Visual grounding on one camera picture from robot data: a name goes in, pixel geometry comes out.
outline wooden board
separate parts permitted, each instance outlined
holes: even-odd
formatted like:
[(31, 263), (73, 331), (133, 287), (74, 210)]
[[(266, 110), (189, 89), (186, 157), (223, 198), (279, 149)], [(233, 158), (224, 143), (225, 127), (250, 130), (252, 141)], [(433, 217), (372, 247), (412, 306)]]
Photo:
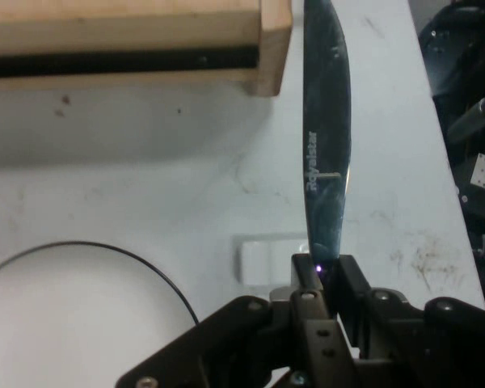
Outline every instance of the wooden board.
[(81, 89), (114, 85), (149, 85), (152, 83), (241, 82), (252, 84), (257, 80), (256, 69), (228, 69), (202, 71), (166, 71), (122, 74), (86, 74), (0, 78), (0, 91)]
[(255, 93), (278, 95), (293, 27), (290, 0), (263, 0), (259, 38), (259, 75)]
[(259, 0), (0, 2), (0, 55), (256, 44)]
[[(0, 2), (0, 57), (254, 46), (257, 70), (198, 70), (183, 74), (183, 80), (236, 78), (253, 82), (257, 95), (270, 96), (280, 90), (291, 25), (290, 0), (9, 0)], [(180, 77), (172, 71), (14, 77), (0, 78), (0, 89), (166, 78)]]

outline white plastic piece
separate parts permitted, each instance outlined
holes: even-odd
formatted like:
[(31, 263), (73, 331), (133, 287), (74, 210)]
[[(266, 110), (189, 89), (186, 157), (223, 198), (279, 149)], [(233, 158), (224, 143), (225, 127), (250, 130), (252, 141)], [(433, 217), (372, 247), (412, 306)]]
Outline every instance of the white plastic piece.
[(476, 164), (472, 176), (470, 177), (470, 184), (478, 186), (479, 188), (485, 188), (485, 155), (478, 154)]
[(239, 248), (240, 281), (249, 286), (289, 285), (291, 256), (305, 253), (306, 239), (246, 241)]

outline black machinery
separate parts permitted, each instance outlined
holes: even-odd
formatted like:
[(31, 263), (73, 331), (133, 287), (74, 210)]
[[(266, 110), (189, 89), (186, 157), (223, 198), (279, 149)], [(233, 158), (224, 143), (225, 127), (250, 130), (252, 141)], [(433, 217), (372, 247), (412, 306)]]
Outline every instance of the black machinery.
[(485, 0), (452, 2), (419, 42), (485, 296)]
[(485, 387), (485, 311), (447, 297), (417, 310), (401, 293), (370, 288), (351, 256), (320, 277), (308, 255), (293, 264), (290, 296), (235, 299), (116, 388), (260, 388), (285, 366), (275, 387)]

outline knife blade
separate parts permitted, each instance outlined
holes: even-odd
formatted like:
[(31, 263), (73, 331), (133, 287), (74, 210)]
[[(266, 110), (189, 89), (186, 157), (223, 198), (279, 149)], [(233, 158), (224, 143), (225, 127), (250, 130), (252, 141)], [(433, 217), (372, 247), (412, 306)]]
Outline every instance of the knife blade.
[(340, 254), (350, 163), (347, 46), (329, 0), (305, 0), (303, 170), (307, 233), (317, 266)]

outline table surface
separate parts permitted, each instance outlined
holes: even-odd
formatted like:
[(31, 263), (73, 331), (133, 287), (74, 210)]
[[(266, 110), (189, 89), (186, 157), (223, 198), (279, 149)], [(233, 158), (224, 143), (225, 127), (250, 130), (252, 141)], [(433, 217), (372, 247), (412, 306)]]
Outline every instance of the table surface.
[[(342, 253), (414, 306), (484, 307), (407, 1), (335, 0), (350, 58)], [(304, 238), (302, 3), (275, 99), (236, 85), (0, 92), (0, 263), (87, 240), (161, 268), (200, 318), (243, 293), (238, 243)]]

